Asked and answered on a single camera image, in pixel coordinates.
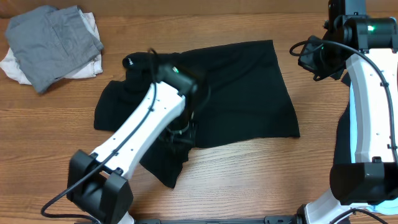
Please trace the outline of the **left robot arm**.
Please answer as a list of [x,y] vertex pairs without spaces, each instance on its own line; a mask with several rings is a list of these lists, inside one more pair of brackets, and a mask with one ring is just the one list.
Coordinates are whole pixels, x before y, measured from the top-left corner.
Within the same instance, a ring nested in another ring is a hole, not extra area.
[[70,159],[67,199],[98,223],[133,223],[129,180],[163,130],[182,133],[207,89],[205,75],[158,66],[149,91],[122,126],[90,154]]

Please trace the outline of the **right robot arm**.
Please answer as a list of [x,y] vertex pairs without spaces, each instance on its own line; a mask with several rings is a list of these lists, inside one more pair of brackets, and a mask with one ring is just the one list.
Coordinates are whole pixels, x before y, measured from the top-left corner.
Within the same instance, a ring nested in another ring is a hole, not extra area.
[[397,21],[369,17],[364,1],[330,1],[324,28],[300,43],[298,64],[315,81],[349,76],[349,126],[336,139],[329,189],[294,223],[346,222],[397,199]]

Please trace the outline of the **black polo shirt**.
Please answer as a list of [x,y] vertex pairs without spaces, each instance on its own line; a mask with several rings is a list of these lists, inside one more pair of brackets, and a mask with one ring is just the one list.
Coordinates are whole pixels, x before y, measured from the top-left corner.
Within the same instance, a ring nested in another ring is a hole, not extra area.
[[163,132],[141,165],[174,188],[193,148],[209,148],[254,138],[297,138],[299,124],[270,40],[160,54],[207,76],[210,95],[182,135]]

